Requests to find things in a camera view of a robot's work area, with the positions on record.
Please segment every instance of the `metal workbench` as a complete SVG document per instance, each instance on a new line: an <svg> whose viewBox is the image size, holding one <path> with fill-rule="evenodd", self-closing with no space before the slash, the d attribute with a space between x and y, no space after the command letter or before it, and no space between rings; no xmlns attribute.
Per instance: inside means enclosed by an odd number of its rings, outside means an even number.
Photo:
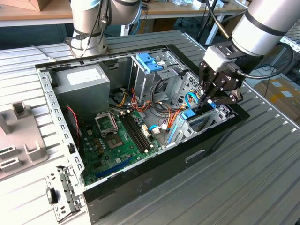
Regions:
<svg viewBox="0 0 300 225"><path fill-rule="evenodd" d="M195 64L204 50L180 31L107 39L112 52L175 44ZM72 58L64 44L41 46L56 60ZM0 182L1 224L55 224L44 174L67 160L34 65L48 59L33 47L0 51L0 109L31 105L50 157ZM294 224L300 217L299 128L250 87L240 104L251 117L213 155L122 209L102 225ZM89 224L82 210L68 225Z"/></svg>

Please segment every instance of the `red cable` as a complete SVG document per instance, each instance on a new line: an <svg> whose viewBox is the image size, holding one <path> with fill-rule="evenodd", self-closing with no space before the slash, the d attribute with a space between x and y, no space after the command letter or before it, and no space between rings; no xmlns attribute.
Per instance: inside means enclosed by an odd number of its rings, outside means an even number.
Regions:
<svg viewBox="0 0 300 225"><path fill-rule="evenodd" d="M74 119L75 119L75 122L76 122L76 132L77 132L77 146L79 146L79 126L78 126L77 116L76 116L75 112L73 111L73 109L70 108L70 106L66 106L66 108L67 108L68 110L70 110L71 113L72 113L73 116L74 116Z"/></svg>

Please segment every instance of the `metal chassis frame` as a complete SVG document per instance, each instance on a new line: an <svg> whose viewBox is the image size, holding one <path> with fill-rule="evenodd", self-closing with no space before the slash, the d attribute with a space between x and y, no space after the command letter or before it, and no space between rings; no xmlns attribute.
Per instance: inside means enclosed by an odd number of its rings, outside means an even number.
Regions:
<svg viewBox="0 0 300 225"><path fill-rule="evenodd" d="M91 56L84 59L64 60L59 62L59 67L57 62L36 65L40 81L43 85L43 89L45 90L46 100L49 105L53 106L52 109L49 109L53 121L58 121L56 125L59 125L61 127L64 124L66 126L57 99L55 95L53 95L51 90L52 88L49 82L50 77L48 76L50 73L50 69L56 70L57 68L62 67L80 66L84 64L92 64L95 62L97 63L104 60L115 59L118 55L122 57L128 57L134 54L134 52L145 51L151 53L153 51L157 51L157 49L167 49L171 51L171 53L176 55L178 59L183 62L183 64L185 64L194 74L198 74L198 67L174 45L161 45L138 49L122 55L120 55L119 52L117 54L109 54L106 56ZM208 129L204 133L198 133L191 136L187 141L182 142L180 145L173 146L172 151L166 150L165 152L156 155L155 157L152 157L147 161L144 161L144 163L142 164L128 168L126 171L120 172L116 175L110 176L109 179L105 180L105 182L94 185L89 189L83 187L81 178L77 177L77 179L79 180L74 184L72 183L74 192L76 195L80 195L82 194L82 190L85 190L83 192L83 195L87 203L87 209L89 211L91 223L93 224L98 220L104 218L112 211L125 205L126 203L137 198L143 193L151 190L152 188L163 183L172 176L187 169L188 167L192 166L194 163L202 159L204 156L214 152L220 146L220 144L223 143L226 137L230 135L234 129L239 127L249 117L249 115L239 105L231 105L227 107L236 113L236 116L234 118L225 121L219 126ZM72 143L75 146L71 134L68 129L62 129L62 131L60 131L60 134L63 134L66 139L64 141L66 145L66 147L64 148L64 153L71 161L72 165L77 165L77 167L73 166L75 173L80 174L84 169L84 165L80 159L78 151L76 150L75 154L72 154L72 157L68 155L70 154L70 152L67 148L67 144ZM200 140L194 138L195 136L200 134ZM195 155L195 157L191 158L187 162L186 159L191 155Z"/></svg>

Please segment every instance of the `ram slot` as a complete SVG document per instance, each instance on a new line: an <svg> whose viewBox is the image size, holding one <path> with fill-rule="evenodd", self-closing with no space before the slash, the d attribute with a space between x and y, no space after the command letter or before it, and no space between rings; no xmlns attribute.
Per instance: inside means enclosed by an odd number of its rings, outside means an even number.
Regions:
<svg viewBox="0 0 300 225"><path fill-rule="evenodd" d="M146 149L149 150L149 143L141 133L140 129L136 127L133 118L130 115L126 115L124 117L120 117L120 120L138 147L139 152L144 153Z"/></svg>
<svg viewBox="0 0 300 225"><path fill-rule="evenodd" d="M131 117L131 115L128 115L128 122L131 126L131 128L136 132L136 134L139 136L140 141L142 141L142 144L145 149L149 149L150 146L148 144L148 141L146 140L145 136L142 134L141 130L136 126L134 119Z"/></svg>

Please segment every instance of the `green motherboard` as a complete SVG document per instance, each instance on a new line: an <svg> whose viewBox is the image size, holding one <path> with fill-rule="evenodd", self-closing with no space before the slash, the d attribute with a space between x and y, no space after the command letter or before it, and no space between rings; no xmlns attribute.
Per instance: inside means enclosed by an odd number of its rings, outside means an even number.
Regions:
<svg viewBox="0 0 300 225"><path fill-rule="evenodd" d="M122 115L115 115L114 118L118 127L115 134L102 136L95 120L91 120L88 125L80 128L83 147L79 153L85 165L83 171L85 185L90 185L161 149L155 137L149 134L146 136L143 133L144 123L137 111L130 112L126 120ZM101 130L113 126L109 118L102 119L98 123L101 123ZM143 146L148 146L149 149L145 150L146 147L141 146L142 141L138 140L143 140Z"/></svg>

